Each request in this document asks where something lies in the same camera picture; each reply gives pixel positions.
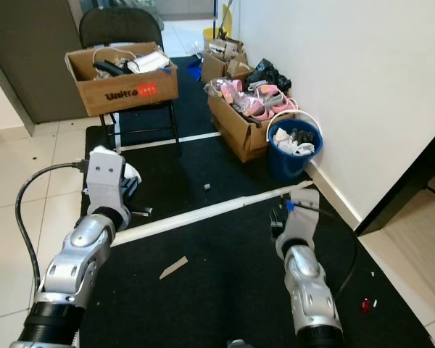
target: cardboard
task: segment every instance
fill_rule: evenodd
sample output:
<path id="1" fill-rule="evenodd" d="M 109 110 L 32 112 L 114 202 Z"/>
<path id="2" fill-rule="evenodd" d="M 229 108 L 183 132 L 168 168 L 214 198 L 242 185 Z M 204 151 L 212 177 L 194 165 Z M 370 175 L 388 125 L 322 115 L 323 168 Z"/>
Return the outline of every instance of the cardboard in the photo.
<path id="1" fill-rule="evenodd" d="M 217 51 L 224 52 L 226 48 L 226 43 L 224 40 L 221 40 L 220 38 L 214 38 L 209 43 L 209 49 L 215 49 Z"/>
<path id="2" fill-rule="evenodd" d="M 269 120 L 261 122 L 262 127 L 258 128 L 256 124 L 244 120 L 223 98 L 215 96 L 208 98 L 208 105 L 213 115 L 213 125 L 243 163 L 265 155 Z M 280 116 L 274 123 L 290 117 L 293 116 Z"/>
<path id="3" fill-rule="evenodd" d="M 238 52 L 238 53 L 242 53 L 243 49 L 244 49 L 244 43 L 238 40 L 234 40 L 232 38 L 226 38 L 225 41 L 227 42 L 227 46 L 226 47 L 234 47 L 235 49 L 234 51 Z"/>
<path id="4" fill-rule="evenodd" d="M 161 275 L 159 276 L 159 279 L 161 280 L 164 277 L 167 277 L 172 272 L 175 272 L 176 270 L 178 270 L 179 268 L 184 266 L 187 262 L 188 262 L 187 257 L 184 256 L 184 257 L 180 258 L 178 261 L 174 262 L 171 266 L 169 266 L 168 268 L 163 270 Z"/>
<path id="5" fill-rule="evenodd" d="M 133 43 L 116 46 L 133 54 L 148 54 L 160 50 L 155 43 Z M 68 70 L 78 87 L 80 97 L 90 116 L 116 112 L 141 105 L 154 104 L 179 97 L 177 66 L 172 62 L 164 70 L 142 74 L 122 75 L 104 80 L 94 80 L 97 72 L 92 59 L 114 61 L 116 58 L 131 58 L 130 54 L 112 49 L 84 49 L 66 53 Z"/>
<path id="6" fill-rule="evenodd" d="M 202 81 L 208 83 L 213 78 L 221 78 L 223 76 L 225 76 L 225 63 L 205 52 L 203 55 Z"/>
<path id="7" fill-rule="evenodd" d="M 229 63 L 226 63 L 223 59 L 217 58 L 214 54 L 205 52 L 203 55 L 203 65 L 202 65 L 202 81 L 204 83 L 210 82 L 213 78 L 221 78 L 226 76 L 227 69 L 230 63 L 237 64 L 239 62 L 247 63 L 247 54 L 242 52 L 233 58 Z M 235 79 L 245 79 L 248 74 L 243 74 L 242 76 L 235 77 Z"/>
<path id="8" fill-rule="evenodd" d="M 253 73 L 253 71 L 253 67 L 250 67 L 237 59 L 232 59 L 227 66 L 226 75 L 232 80 L 244 81 L 251 73 Z"/>

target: white stick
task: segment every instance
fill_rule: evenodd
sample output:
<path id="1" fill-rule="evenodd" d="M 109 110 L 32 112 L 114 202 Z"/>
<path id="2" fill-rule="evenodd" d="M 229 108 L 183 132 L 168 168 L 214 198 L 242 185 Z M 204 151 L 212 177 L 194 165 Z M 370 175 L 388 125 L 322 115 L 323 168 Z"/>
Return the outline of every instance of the white stick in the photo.
<path id="1" fill-rule="evenodd" d="M 201 221 L 213 216 L 224 214 L 238 208 L 245 207 L 254 203 L 265 201 L 266 199 L 274 198 L 292 192 L 295 189 L 304 189 L 312 185 L 312 181 L 302 181 L 297 185 L 286 186 L 276 190 L 268 191 L 254 196 L 244 196 L 231 199 L 227 202 L 217 203 L 209 207 L 197 209 L 191 212 L 185 212 L 180 215 L 168 217 L 163 220 L 155 221 L 154 223 L 147 223 L 146 225 L 129 228 L 128 230 L 116 233 L 115 240 L 112 247 L 128 243 L 129 241 L 136 241 L 154 234 L 162 233 L 172 230 L 181 226 L 189 225 L 197 221 Z"/>
<path id="2" fill-rule="evenodd" d="M 175 272 L 176 270 L 178 270 L 179 268 L 184 266 L 187 262 L 188 262 L 187 257 L 184 256 L 184 257 L 180 258 L 178 261 L 174 262 L 171 266 L 169 266 L 168 268 L 163 270 L 161 275 L 159 276 L 159 279 L 161 280 L 164 277 L 167 277 L 172 272 Z"/>

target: blue bucket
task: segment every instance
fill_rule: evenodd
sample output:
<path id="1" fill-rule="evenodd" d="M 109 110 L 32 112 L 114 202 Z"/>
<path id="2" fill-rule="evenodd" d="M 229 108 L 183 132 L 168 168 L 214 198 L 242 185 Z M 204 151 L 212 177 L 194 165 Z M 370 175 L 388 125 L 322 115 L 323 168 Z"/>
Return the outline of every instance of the blue bucket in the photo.
<path id="1" fill-rule="evenodd" d="M 305 154 L 302 156 L 294 156 L 283 152 L 276 144 L 274 144 L 273 140 L 274 134 L 276 134 L 279 128 L 284 129 L 288 134 L 290 134 L 294 128 L 299 131 L 313 132 L 315 134 L 313 141 L 315 151 L 312 154 Z M 293 181 L 302 174 L 307 163 L 322 148 L 322 136 L 320 136 L 319 130 L 310 123 L 295 118 L 281 120 L 272 125 L 269 128 L 268 137 L 270 142 L 268 152 L 269 172 L 277 181 L 284 183 Z"/>

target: red object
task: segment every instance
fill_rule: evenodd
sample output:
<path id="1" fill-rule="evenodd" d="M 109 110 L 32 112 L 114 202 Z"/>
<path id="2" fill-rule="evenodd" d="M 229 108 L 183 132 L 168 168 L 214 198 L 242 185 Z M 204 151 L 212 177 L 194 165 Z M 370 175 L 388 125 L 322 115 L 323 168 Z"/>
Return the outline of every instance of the red object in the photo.
<path id="1" fill-rule="evenodd" d="M 360 308 L 360 312 L 369 312 L 370 311 L 370 302 L 369 299 L 367 297 L 364 298 L 363 301 L 361 301 L 361 308 Z"/>
<path id="2" fill-rule="evenodd" d="M 139 98 L 143 98 L 145 96 L 152 96 L 153 94 L 158 93 L 157 83 L 153 81 L 137 85 L 137 92 Z"/>

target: yellow object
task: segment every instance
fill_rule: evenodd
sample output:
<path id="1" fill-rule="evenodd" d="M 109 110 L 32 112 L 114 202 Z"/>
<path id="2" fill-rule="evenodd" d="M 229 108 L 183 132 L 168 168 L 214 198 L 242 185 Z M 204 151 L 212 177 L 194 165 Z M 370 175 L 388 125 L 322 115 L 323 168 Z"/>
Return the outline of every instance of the yellow object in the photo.
<path id="1" fill-rule="evenodd" d="M 228 8 L 227 4 L 223 4 L 223 17 L 224 17 L 224 14 L 225 14 L 225 11 L 227 10 L 227 8 Z M 218 36 L 219 28 L 220 28 L 220 25 L 218 26 L 218 24 L 216 23 L 216 35 L 215 35 L 215 37 Z M 225 17 L 223 30 L 225 31 L 227 37 L 232 36 L 232 10 L 231 9 L 229 9 L 228 14 Z M 203 44 L 204 44 L 205 50 L 208 47 L 208 44 L 210 43 L 211 40 L 212 40 L 212 28 L 204 29 L 203 30 Z"/>

